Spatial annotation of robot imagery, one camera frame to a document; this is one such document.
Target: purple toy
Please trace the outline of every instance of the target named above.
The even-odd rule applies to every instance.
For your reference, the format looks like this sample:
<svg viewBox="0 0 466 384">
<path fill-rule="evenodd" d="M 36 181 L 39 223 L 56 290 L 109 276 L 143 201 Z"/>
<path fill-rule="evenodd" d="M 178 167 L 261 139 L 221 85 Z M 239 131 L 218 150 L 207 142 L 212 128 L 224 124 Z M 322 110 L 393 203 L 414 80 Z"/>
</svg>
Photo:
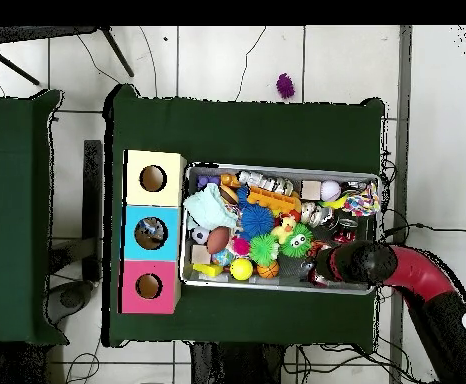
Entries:
<svg viewBox="0 0 466 384">
<path fill-rule="evenodd" d="M 279 75 L 279 79 L 276 83 L 277 91 L 281 94 L 283 99 L 287 99 L 288 97 L 292 97 L 295 93 L 293 89 L 293 83 L 290 77 L 286 74 Z"/>
<path fill-rule="evenodd" d="M 197 189 L 198 190 L 201 190 L 202 188 L 206 187 L 208 183 L 221 185 L 221 177 L 215 176 L 215 175 L 199 175 L 197 177 Z"/>
</svg>

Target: orange basketball toy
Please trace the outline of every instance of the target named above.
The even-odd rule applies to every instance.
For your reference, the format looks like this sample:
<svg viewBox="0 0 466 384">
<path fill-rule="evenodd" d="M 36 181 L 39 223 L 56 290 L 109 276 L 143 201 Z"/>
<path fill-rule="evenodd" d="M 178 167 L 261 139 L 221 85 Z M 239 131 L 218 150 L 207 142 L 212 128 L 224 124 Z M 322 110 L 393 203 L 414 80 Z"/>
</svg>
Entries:
<svg viewBox="0 0 466 384">
<path fill-rule="evenodd" d="M 279 274 L 279 264 L 274 261 L 269 266 L 258 265 L 256 270 L 261 278 L 274 278 Z"/>
</svg>

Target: black chair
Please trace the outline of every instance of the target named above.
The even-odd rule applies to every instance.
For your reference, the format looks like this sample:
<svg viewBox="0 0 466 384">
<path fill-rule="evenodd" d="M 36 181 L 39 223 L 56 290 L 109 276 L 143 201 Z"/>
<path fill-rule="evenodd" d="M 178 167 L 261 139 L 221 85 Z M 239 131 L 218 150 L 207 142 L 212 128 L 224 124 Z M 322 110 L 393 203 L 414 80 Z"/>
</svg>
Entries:
<svg viewBox="0 0 466 384">
<path fill-rule="evenodd" d="M 105 38 L 109 42 L 112 50 L 118 57 L 121 64 L 124 66 L 126 72 L 130 77 L 133 77 L 132 68 L 128 65 L 121 49 L 117 45 L 116 41 L 110 33 L 109 27 L 98 27 L 98 26 L 15 26 L 15 27 L 0 27 L 0 44 L 2 43 L 13 43 L 16 41 L 27 41 L 27 40 L 38 40 L 43 38 L 55 38 L 65 37 L 68 35 L 77 34 L 92 34 L 100 30 L 105 35 Z M 39 85 L 39 81 L 33 76 L 29 75 L 23 69 L 16 66 L 9 59 L 2 56 L 0 53 L 0 62 L 5 66 L 12 69 L 14 72 L 20 74 L 23 78 L 26 78 L 34 85 Z"/>
</svg>

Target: yellow ball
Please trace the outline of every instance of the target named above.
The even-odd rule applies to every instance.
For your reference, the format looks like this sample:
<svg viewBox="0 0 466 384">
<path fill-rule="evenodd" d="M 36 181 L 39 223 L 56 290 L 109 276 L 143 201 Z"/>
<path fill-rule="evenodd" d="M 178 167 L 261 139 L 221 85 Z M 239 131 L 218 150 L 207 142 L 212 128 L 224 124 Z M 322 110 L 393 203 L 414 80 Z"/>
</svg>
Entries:
<svg viewBox="0 0 466 384">
<path fill-rule="evenodd" d="M 253 264 L 249 259 L 235 259 L 229 268 L 231 275 L 240 281 L 248 280 L 253 274 Z"/>
</svg>

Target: dark green cloth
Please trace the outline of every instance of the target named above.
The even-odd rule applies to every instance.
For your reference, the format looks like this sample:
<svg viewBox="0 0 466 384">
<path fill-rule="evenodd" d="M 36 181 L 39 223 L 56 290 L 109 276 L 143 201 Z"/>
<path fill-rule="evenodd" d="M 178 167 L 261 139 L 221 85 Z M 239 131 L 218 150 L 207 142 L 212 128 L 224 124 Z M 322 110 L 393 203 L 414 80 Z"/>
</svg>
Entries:
<svg viewBox="0 0 466 384">
<path fill-rule="evenodd" d="M 105 142 L 113 142 L 111 343 L 124 339 L 344 342 L 371 351 L 373 293 L 183 286 L 174 315 L 118 314 L 122 152 L 155 150 L 178 152 L 189 162 L 378 174 L 383 112 L 378 99 L 365 105 L 148 100 L 139 98 L 132 86 L 117 86 L 104 109 L 104 116 L 110 117 Z"/>
<path fill-rule="evenodd" d="M 45 321 L 50 219 L 48 118 L 61 93 L 0 98 L 0 341 L 65 344 Z"/>
</svg>

